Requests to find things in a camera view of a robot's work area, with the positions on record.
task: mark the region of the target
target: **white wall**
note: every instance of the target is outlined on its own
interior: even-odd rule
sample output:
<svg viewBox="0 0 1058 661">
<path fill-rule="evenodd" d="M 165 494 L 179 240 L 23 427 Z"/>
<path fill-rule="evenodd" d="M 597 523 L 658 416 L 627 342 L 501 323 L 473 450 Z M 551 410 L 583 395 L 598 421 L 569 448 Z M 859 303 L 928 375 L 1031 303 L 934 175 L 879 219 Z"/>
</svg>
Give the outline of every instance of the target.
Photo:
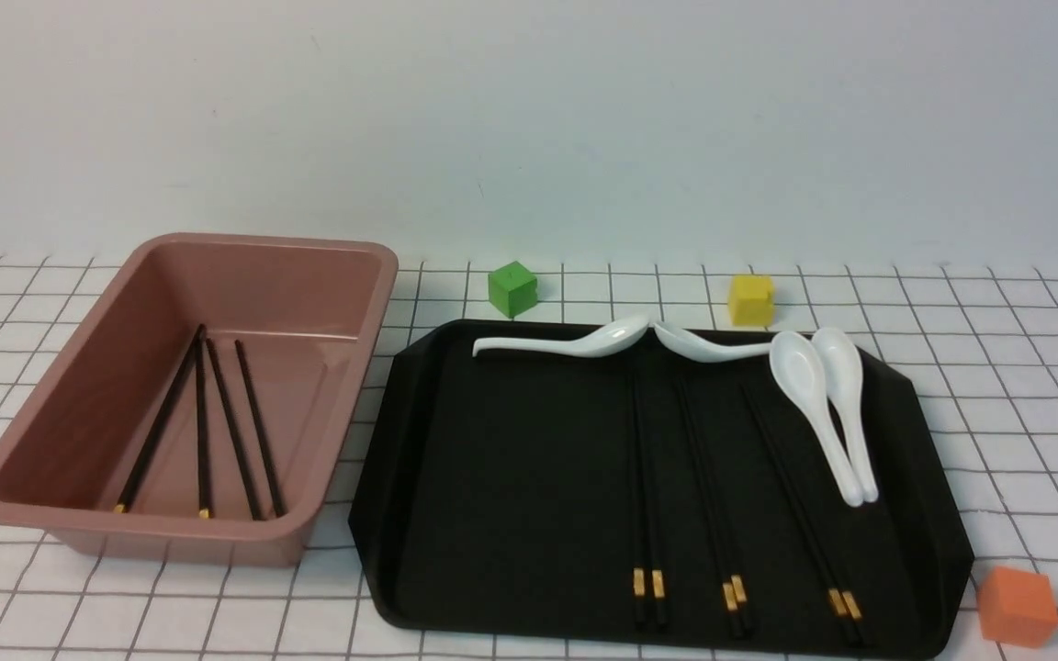
<svg viewBox="0 0 1058 661">
<path fill-rule="evenodd" d="M 0 247 L 1058 260 L 1046 0 L 0 0 Z"/>
</svg>

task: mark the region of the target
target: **rectangular container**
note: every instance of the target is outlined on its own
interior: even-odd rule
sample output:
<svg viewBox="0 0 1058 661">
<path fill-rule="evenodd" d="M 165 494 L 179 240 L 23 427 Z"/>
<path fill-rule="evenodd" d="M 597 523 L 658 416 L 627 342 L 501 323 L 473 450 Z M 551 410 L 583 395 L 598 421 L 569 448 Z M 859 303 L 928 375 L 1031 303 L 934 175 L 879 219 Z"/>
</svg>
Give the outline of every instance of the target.
<svg viewBox="0 0 1058 661">
<path fill-rule="evenodd" d="M 572 359 L 471 347 L 484 336 L 581 337 L 592 327 L 457 322 L 395 356 L 349 527 L 370 596 L 396 626 L 805 656 L 932 658 L 949 640 L 973 552 L 912 384 L 861 354 L 880 497 L 839 497 L 809 423 L 765 357 L 703 365 L 651 332 Z M 701 333 L 768 343 L 769 333 Z M 630 524 L 634 398 L 655 470 L 667 629 L 636 629 Z M 706 444 L 755 632 L 732 639 L 675 393 Z M 845 644 L 772 463 L 777 447 L 828 561 L 864 612 Z"/>
<path fill-rule="evenodd" d="M 139 247 L 0 440 L 0 525 L 81 553 L 296 564 L 324 504 L 398 273 L 375 243 L 165 235 Z M 252 521 L 209 360 L 214 516 L 198 515 L 194 377 L 129 513 L 113 512 L 154 415 L 205 324 L 248 448 L 256 447 L 233 339 L 243 339 L 287 513 Z"/>
</svg>

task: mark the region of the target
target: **block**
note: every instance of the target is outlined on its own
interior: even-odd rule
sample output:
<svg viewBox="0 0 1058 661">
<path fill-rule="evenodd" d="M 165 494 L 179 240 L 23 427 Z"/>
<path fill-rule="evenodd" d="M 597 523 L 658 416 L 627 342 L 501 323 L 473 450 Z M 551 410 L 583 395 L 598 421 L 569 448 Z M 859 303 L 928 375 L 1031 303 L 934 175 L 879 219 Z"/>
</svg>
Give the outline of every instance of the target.
<svg viewBox="0 0 1058 661">
<path fill-rule="evenodd" d="M 521 262 L 505 264 L 488 274 L 488 301 L 513 318 L 537 305 L 537 276 Z"/>
<path fill-rule="evenodd" d="M 978 591 L 982 637 L 1020 647 L 1042 647 L 1058 628 L 1058 609 L 1045 574 L 996 567 Z"/>
<path fill-rule="evenodd" d="M 729 284 L 729 318 L 734 326 L 773 324 L 773 280 L 768 275 L 735 275 Z"/>
</svg>

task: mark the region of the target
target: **yellow cube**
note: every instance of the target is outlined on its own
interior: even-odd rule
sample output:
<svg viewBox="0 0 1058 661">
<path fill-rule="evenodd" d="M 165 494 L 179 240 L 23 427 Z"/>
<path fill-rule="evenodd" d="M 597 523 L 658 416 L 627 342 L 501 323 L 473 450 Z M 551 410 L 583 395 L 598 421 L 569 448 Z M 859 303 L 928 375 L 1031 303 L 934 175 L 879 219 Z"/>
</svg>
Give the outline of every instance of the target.
<svg viewBox="0 0 1058 661">
<path fill-rule="evenodd" d="M 729 317 L 734 326 L 773 324 L 773 280 L 768 275 L 735 275 L 729 284 Z"/>
</svg>

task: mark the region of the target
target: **green cube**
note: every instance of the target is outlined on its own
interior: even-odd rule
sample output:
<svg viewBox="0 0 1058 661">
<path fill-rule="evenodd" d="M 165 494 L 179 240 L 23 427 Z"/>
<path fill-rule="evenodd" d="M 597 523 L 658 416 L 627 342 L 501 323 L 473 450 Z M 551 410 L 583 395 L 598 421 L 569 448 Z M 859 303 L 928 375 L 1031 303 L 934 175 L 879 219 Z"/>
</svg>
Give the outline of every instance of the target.
<svg viewBox="0 0 1058 661">
<path fill-rule="evenodd" d="M 488 301 L 513 318 L 537 305 L 537 276 L 521 262 L 505 264 L 488 274 Z"/>
</svg>

